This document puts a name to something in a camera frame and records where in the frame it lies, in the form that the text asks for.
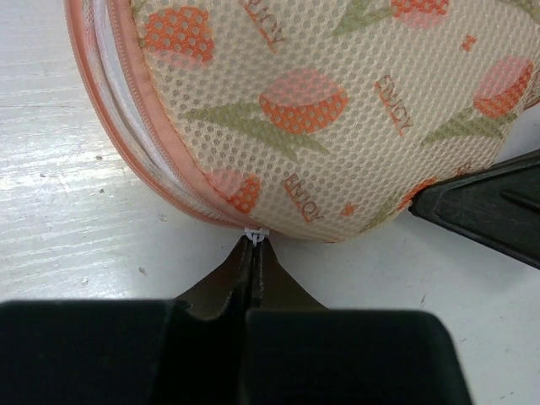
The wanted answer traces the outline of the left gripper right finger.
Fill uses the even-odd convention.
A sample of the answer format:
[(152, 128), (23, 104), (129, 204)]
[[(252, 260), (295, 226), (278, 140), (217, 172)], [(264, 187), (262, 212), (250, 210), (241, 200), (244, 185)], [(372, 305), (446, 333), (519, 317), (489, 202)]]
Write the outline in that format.
[(330, 310), (254, 252), (246, 313), (247, 404), (469, 404), (450, 333), (420, 310)]

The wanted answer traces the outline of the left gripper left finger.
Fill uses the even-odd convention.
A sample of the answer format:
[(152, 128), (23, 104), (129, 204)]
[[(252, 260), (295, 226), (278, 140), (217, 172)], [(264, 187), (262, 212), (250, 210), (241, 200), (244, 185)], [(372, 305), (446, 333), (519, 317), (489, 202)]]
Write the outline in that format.
[(234, 403), (252, 254), (174, 299), (3, 303), (2, 403)]

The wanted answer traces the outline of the peach mesh laundry bag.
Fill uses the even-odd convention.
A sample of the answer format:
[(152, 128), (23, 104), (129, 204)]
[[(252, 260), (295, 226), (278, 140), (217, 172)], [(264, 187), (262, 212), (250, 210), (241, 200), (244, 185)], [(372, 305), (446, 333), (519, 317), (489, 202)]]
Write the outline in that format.
[(536, 1), (67, 1), (120, 156), (198, 219), (340, 242), (491, 166), (539, 101)]

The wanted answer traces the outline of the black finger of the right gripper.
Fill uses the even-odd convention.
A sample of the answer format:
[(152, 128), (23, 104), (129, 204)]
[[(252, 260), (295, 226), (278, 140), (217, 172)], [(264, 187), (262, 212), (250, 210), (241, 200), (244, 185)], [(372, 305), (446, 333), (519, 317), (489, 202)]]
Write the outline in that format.
[(539, 151), (419, 192), (409, 212), (539, 267)]

